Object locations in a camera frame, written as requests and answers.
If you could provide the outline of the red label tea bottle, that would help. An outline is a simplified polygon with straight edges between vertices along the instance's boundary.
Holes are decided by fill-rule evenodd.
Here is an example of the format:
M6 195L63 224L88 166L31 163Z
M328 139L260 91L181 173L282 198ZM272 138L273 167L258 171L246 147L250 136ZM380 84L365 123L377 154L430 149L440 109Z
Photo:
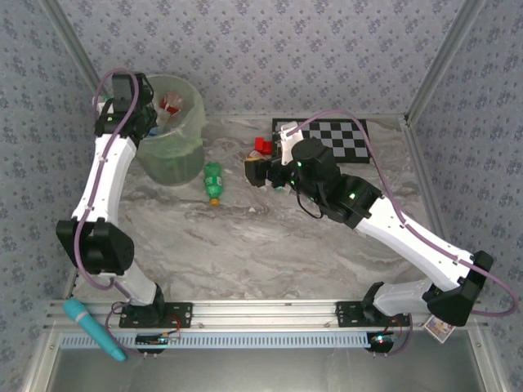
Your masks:
M179 94L167 92L159 102L159 108L169 112L171 115L177 114L184 107L184 100Z

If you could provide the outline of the green bottle yellow cap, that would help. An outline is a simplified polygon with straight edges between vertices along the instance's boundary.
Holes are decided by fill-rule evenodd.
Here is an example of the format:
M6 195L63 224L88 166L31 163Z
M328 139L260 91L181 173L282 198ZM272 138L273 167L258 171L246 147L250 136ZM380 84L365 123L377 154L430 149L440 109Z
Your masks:
M220 197L223 193L222 167L220 163L209 162L205 165L203 183L209 203L213 207L220 205Z

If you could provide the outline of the green bin with liner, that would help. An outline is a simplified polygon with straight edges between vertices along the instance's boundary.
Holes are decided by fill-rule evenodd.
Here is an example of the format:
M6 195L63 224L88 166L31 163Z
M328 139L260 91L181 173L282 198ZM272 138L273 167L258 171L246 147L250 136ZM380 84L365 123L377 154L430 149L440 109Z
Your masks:
M173 114L163 126L163 134L147 135L137 149L136 159L145 173L160 185L183 185L202 170L204 154L202 129L207 123L203 98L184 79L155 74L148 77L154 88L152 104L157 111L167 92L173 91L184 100L183 109Z

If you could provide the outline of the black white checkerboard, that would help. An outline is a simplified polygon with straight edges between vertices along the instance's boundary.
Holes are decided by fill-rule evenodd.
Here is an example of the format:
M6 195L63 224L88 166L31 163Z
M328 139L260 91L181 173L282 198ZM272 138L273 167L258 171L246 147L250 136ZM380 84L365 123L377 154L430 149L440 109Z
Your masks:
M337 163L370 163L364 137L350 119L319 119L302 128L304 139L316 138L333 151Z

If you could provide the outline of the left circuit board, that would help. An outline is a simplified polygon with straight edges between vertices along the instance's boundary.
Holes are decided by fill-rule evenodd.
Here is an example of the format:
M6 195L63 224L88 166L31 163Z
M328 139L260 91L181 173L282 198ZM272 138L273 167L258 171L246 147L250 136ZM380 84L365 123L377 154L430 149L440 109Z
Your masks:
M135 345L152 345L152 346L168 346L175 341L179 341L181 335L176 332L162 332L162 333L141 333L135 338Z

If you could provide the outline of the circuit board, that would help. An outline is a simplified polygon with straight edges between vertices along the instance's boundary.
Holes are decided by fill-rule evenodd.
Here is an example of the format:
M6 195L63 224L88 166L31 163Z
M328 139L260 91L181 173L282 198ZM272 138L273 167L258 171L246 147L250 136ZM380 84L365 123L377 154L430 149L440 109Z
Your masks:
M369 332L367 338L370 344L368 350L377 352L389 352L396 341L396 336L392 332Z
M179 341L181 335L176 332L162 332L162 333L141 333L135 338L135 345L152 345L152 346L168 346L175 341Z

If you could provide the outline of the right circuit board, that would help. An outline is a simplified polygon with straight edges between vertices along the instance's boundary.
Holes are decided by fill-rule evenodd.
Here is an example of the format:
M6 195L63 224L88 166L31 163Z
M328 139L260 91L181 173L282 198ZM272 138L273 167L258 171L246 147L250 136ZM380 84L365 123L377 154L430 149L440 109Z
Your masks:
M370 344L368 350L377 352L389 352L396 341L396 336L392 332L369 332L367 338Z

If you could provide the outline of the colourful picture card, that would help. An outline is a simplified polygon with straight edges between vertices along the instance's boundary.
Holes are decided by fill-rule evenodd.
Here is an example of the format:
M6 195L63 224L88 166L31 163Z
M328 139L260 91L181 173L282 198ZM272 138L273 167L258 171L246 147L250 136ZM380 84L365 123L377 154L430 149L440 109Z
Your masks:
M423 329L441 344L445 343L455 330L455 326L432 315L424 324Z

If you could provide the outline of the teal pen-shaped tool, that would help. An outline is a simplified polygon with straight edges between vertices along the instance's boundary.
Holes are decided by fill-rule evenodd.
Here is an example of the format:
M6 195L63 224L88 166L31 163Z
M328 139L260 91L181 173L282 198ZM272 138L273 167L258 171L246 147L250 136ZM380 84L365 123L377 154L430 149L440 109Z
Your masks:
M119 362L127 359L125 353L114 342L109 333L91 316L83 303L71 298L62 305L62 308L64 313L79 325L112 359Z

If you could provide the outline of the aluminium frame post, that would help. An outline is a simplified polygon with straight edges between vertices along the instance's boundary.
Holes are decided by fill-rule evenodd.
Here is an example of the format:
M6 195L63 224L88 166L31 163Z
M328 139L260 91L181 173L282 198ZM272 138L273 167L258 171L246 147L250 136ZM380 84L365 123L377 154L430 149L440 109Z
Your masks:
M487 0L464 0L462 7L455 16L453 23L449 27L449 31L445 35L445 39L429 67L425 78L417 90L408 111L405 113L405 121L408 126L413 126L420 118L438 84L445 76L445 72L449 68L453 58L458 52L458 49L463 44L469 30L486 3Z
M47 17L62 42L72 57L79 73L82 75L92 94L96 92L99 84L99 75L88 57L78 35L74 31L74 27L69 22L67 15L62 9L59 0L38 0L46 12Z

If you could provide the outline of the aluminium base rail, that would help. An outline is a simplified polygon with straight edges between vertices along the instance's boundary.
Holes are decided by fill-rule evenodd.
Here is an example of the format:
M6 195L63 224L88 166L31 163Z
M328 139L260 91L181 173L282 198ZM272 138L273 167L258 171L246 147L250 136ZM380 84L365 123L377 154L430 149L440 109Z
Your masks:
M190 328L183 332L226 331L321 331L350 328L357 331L377 331L384 327L339 327L335 305L342 300L217 300L192 301L193 317ZM392 316L388 326L407 328L408 317ZM163 328L128 330L174 330Z

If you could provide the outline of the black left mount plate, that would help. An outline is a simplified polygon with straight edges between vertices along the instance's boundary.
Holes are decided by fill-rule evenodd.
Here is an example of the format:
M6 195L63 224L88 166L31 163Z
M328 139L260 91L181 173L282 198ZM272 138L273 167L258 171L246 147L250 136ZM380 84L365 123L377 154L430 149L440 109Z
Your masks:
M165 302L160 305L128 305L123 308L118 325L120 328L177 329L190 328L193 303Z

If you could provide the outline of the black mount plate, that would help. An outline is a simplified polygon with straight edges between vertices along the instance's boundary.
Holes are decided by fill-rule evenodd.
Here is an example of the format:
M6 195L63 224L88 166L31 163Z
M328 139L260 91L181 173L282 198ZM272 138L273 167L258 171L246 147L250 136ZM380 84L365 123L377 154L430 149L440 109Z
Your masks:
M190 328L193 303L165 302L160 305L128 305L123 308L118 325L120 328L177 329Z
M339 327L387 327L392 317L361 301L339 301L335 305Z

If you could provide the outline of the black right mount plate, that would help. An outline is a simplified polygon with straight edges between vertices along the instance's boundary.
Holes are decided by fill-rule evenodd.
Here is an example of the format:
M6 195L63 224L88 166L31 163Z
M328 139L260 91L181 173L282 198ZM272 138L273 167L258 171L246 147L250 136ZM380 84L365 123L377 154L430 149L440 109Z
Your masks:
M361 301L339 301L335 305L339 327L387 327L392 317Z

